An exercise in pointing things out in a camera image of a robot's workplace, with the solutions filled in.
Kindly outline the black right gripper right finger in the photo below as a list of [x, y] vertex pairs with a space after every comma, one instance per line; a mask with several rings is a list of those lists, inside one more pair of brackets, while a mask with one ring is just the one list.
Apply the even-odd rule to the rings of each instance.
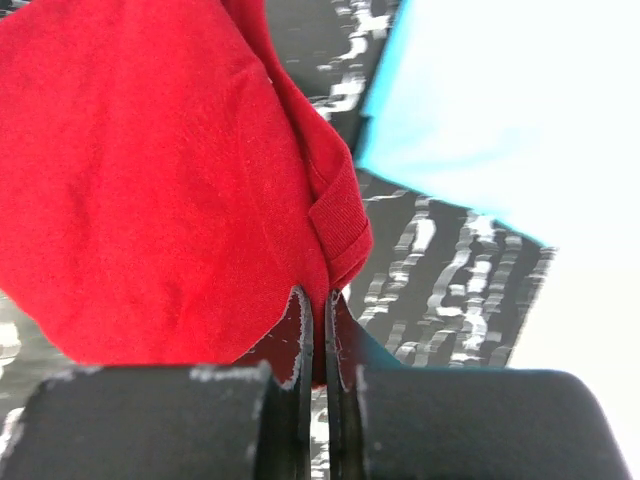
[[626, 479], [605, 415], [552, 370], [414, 368], [325, 307], [330, 474], [335, 479]]

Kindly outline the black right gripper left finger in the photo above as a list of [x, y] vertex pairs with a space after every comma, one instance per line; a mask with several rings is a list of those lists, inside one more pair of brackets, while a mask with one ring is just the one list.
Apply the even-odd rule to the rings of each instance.
[[230, 365], [72, 367], [42, 381], [5, 479], [307, 479], [313, 319], [300, 288]]

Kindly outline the red t shirt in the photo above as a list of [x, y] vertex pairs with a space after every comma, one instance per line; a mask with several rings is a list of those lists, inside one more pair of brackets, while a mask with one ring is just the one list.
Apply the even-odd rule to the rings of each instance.
[[372, 248], [350, 153], [260, 1], [36, 1], [1, 23], [1, 287], [88, 364], [225, 363]]

